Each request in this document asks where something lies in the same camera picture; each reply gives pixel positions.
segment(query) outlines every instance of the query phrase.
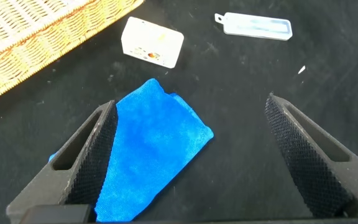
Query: wicker basket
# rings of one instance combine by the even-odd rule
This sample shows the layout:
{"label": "wicker basket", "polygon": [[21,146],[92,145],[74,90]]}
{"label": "wicker basket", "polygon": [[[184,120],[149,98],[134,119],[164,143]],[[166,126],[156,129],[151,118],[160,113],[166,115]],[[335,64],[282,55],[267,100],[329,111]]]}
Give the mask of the wicker basket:
{"label": "wicker basket", "polygon": [[0,95],[143,0],[0,0]]}

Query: black table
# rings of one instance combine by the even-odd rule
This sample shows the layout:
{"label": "black table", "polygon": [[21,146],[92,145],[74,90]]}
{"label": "black table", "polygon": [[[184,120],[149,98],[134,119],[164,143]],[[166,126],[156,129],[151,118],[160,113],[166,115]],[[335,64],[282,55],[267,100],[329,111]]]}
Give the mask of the black table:
{"label": "black table", "polygon": [[[226,35],[214,13],[289,19],[288,42]],[[185,36],[169,70],[122,54],[128,16],[0,97],[0,223],[6,205],[98,106],[156,78],[215,138],[139,220],[310,217],[264,116],[271,91],[358,155],[358,1],[147,0],[129,16]],[[298,74],[302,66],[306,70]]]}

